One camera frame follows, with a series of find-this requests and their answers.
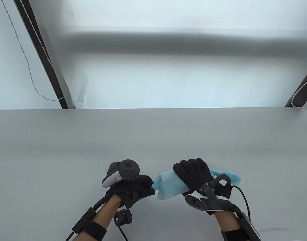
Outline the person's left hand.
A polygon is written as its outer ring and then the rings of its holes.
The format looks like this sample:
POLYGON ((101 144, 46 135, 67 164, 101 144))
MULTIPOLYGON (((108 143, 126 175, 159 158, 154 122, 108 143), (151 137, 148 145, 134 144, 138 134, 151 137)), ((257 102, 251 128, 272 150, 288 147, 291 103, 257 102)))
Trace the person's left hand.
POLYGON ((134 180, 121 180, 113 184, 106 192, 105 197, 109 200, 114 194, 121 199, 120 208, 125 206, 130 209, 140 199, 153 196, 153 180, 147 175, 139 175, 134 180))

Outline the person's right hand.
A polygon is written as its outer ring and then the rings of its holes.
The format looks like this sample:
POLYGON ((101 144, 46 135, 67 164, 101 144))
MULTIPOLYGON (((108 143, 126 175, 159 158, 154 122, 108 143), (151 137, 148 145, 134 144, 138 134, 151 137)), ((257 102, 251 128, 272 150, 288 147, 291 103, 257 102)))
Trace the person's right hand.
POLYGON ((202 159, 182 160, 173 165, 173 171, 189 187, 183 196, 191 207, 209 215, 219 211, 240 213, 239 208, 229 200, 232 191, 229 177, 221 174, 213 178, 202 159))

